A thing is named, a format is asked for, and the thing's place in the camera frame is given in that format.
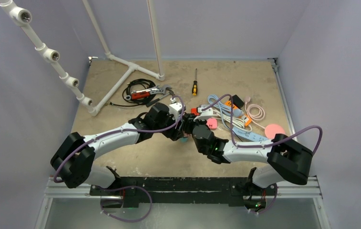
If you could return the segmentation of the orange power strip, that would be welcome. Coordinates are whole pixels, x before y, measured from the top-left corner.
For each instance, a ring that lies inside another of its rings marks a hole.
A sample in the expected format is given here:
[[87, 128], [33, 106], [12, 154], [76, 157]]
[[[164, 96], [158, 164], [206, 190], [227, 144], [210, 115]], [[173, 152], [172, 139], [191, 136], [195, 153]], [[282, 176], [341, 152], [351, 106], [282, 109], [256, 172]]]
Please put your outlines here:
[[244, 125], [244, 127], [247, 127], [250, 125], [251, 123], [251, 118], [248, 117], [241, 109], [239, 109], [236, 105], [234, 105], [233, 103], [231, 103], [231, 101], [227, 101], [225, 102], [226, 106], [232, 107], [233, 109], [233, 114], [242, 120], [242, 123]]

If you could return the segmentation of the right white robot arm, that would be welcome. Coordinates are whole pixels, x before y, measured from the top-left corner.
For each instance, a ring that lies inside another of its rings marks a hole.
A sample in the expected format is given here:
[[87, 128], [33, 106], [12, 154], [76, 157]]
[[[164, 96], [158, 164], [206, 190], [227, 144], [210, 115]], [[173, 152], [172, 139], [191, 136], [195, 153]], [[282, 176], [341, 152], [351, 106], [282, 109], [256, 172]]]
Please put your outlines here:
[[221, 139], [203, 120], [190, 121], [185, 127], [199, 153], [216, 164], [260, 162], [265, 166], [253, 169], [246, 181], [247, 191], [257, 194], [268, 186], [287, 181], [306, 185], [313, 152], [285, 134], [260, 142], [237, 142]]

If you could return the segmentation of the black power adapter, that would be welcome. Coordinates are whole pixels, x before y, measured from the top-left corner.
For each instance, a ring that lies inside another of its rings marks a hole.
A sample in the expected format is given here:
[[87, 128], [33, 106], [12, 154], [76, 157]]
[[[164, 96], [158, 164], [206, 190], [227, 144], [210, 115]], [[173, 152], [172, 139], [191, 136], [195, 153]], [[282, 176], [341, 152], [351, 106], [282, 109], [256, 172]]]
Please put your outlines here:
[[245, 105], [245, 102], [238, 95], [235, 94], [232, 96], [232, 104], [236, 106], [238, 109], [242, 110], [242, 108]]

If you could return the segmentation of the teal small block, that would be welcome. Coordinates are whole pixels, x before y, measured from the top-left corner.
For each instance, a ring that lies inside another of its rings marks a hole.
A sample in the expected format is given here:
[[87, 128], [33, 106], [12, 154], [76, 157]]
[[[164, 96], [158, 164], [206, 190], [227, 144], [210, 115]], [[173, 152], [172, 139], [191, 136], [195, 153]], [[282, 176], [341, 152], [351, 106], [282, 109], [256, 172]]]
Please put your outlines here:
[[188, 137], [183, 137], [183, 138], [180, 139], [180, 142], [186, 143], [188, 140], [189, 140]]

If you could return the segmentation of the light blue power strip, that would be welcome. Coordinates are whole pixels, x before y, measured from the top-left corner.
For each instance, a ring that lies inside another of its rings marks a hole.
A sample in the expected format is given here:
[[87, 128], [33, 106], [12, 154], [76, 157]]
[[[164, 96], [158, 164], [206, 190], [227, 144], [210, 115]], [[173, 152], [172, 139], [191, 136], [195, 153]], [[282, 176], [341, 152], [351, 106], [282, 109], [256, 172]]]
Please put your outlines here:
[[261, 142], [261, 141], [268, 140], [268, 138], [266, 138], [262, 135], [259, 135], [259, 134], [253, 133], [253, 132], [249, 132], [245, 129], [240, 129], [237, 126], [234, 126], [232, 130], [236, 134], [236, 136], [243, 138], [245, 140], [248, 140], [248, 141]]

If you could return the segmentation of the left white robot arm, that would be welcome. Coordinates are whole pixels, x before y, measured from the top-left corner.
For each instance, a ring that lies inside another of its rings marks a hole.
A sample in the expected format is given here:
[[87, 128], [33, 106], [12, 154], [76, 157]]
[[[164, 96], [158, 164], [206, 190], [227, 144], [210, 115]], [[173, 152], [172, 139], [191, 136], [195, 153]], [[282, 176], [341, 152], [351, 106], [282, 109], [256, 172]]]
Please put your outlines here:
[[153, 134], [162, 133], [167, 138], [180, 130], [184, 105], [180, 102], [165, 105], [154, 104], [148, 112], [118, 128], [94, 135], [69, 134], [51, 158], [55, 169], [54, 181], [68, 188], [81, 184], [95, 185], [108, 195], [120, 190], [119, 175], [110, 167], [94, 165], [94, 160], [123, 146], [135, 145]]

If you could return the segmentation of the red cube socket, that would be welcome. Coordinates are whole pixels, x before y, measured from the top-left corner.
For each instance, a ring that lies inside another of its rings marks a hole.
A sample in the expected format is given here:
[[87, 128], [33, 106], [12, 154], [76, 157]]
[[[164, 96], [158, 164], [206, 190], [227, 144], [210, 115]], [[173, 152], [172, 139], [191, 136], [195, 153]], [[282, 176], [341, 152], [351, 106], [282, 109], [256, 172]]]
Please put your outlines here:
[[192, 113], [192, 114], [194, 114], [196, 116], [199, 115], [199, 112], [198, 112], [197, 108], [191, 108], [190, 113]]

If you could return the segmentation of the pink plug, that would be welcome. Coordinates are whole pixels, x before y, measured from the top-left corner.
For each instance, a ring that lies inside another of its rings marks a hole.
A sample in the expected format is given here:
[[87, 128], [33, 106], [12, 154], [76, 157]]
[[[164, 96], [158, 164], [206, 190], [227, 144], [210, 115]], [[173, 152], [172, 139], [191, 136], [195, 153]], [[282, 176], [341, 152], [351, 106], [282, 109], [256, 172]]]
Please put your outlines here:
[[246, 96], [245, 98], [244, 98], [244, 102], [245, 103], [249, 103], [251, 101], [251, 97], [250, 96]]

